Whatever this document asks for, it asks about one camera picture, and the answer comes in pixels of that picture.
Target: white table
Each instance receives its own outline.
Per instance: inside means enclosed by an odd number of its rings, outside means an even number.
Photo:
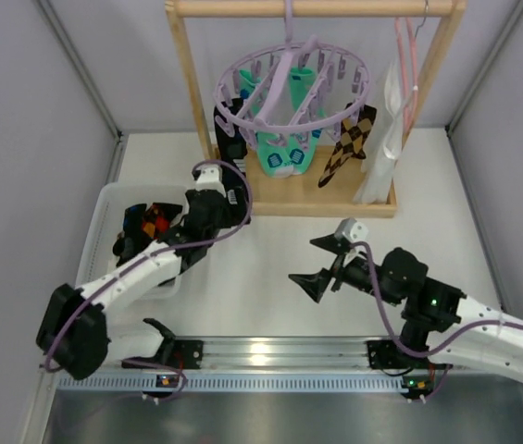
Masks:
[[[190,186],[203,160],[195,133],[132,134],[119,181]],[[430,276],[497,308],[467,198],[443,129],[415,129],[395,172],[399,210],[392,219],[364,219],[375,259],[402,246],[430,266]],[[340,219],[254,217],[250,226],[216,244],[188,271],[166,301],[135,303],[124,321],[154,317],[179,336],[382,336],[376,302],[343,287],[321,304],[287,277],[329,267],[333,255],[308,241],[333,232]],[[402,326],[398,310],[388,312]]]

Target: gray wall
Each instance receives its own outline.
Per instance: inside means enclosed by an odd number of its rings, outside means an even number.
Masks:
[[[20,431],[34,336],[75,277],[113,146],[32,1],[0,1],[0,444]]]
[[[125,130],[193,128],[188,94],[161,0],[52,0],[118,125]],[[477,68],[516,0],[469,0],[455,42],[432,88],[419,123],[451,119]],[[186,20],[197,76],[211,122],[211,93],[237,58],[283,40],[279,18]],[[437,20],[418,36],[426,54]],[[392,19],[302,19],[294,36],[316,33],[325,42],[357,52],[378,75],[396,51]]]
[[[523,316],[523,19],[459,123],[454,142],[500,292]]]

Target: laundry basket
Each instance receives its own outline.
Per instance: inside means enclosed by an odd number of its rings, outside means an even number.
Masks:
[[[86,236],[76,286],[91,282],[112,272],[118,258],[112,248],[118,234],[123,230],[126,208],[136,204],[154,202],[186,205],[187,189],[177,185],[111,183],[98,196],[93,220]],[[181,277],[147,291],[143,299],[166,299],[179,289]]]

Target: wooden base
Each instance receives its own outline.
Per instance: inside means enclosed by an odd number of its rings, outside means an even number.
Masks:
[[[397,210],[394,186],[387,203],[353,203],[364,173],[362,161],[349,159],[323,188],[318,179],[333,152],[332,146],[319,146],[310,168],[300,176],[273,179],[264,172],[255,152],[245,157],[246,176],[253,187],[256,216],[393,217]]]

